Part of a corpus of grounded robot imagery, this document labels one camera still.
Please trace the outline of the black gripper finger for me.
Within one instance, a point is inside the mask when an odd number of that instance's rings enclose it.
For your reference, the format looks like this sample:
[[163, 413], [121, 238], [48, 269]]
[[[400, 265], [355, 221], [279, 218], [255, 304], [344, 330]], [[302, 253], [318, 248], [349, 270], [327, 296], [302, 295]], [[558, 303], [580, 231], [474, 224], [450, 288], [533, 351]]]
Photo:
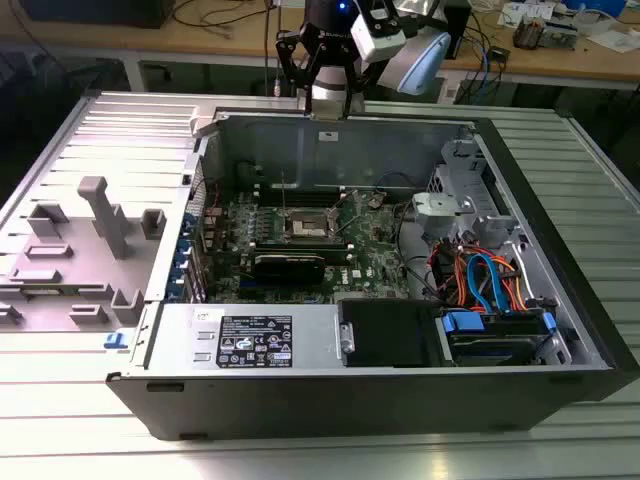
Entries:
[[[293, 60], [293, 53], [302, 46], [309, 59], [304, 68]], [[314, 82], [314, 41], [306, 28], [299, 31], [280, 31], [276, 37], [276, 51], [286, 79], [293, 82], [297, 89], [304, 91], [304, 113], [312, 112], [312, 85]]]
[[343, 105], [343, 117], [347, 118], [351, 112], [353, 95], [361, 93], [371, 83], [374, 76], [375, 64], [369, 64], [364, 71], [357, 73], [355, 57], [349, 53], [343, 53], [343, 68], [346, 78], [345, 101]]

